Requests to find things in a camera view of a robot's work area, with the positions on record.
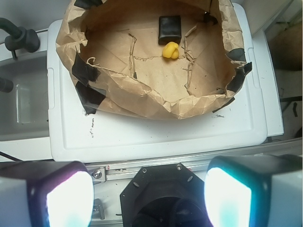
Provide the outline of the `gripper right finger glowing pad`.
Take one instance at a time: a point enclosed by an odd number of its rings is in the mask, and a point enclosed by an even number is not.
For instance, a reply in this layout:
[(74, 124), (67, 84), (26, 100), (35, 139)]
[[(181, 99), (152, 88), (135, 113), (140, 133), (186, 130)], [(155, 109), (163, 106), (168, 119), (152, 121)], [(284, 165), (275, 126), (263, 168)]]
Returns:
[(207, 169), (204, 198), (214, 227), (301, 227), (303, 159), (216, 156)]

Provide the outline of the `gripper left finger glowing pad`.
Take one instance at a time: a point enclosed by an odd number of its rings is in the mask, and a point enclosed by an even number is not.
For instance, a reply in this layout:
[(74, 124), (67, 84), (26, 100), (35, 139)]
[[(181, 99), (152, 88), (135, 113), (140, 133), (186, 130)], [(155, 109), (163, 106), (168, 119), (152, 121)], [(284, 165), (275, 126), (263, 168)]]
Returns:
[(81, 162), (0, 164), (2, 227), (87, 227), (93, 204), (92, 177)]

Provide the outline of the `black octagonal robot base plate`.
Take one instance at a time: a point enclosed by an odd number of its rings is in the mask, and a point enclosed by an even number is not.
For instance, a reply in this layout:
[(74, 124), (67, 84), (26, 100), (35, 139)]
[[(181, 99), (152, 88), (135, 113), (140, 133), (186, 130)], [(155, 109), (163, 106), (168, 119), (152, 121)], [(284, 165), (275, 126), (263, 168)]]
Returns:
[(210, 227), (204, 181), (181, 163), (142, 167), (120, 194), (125, 227)]

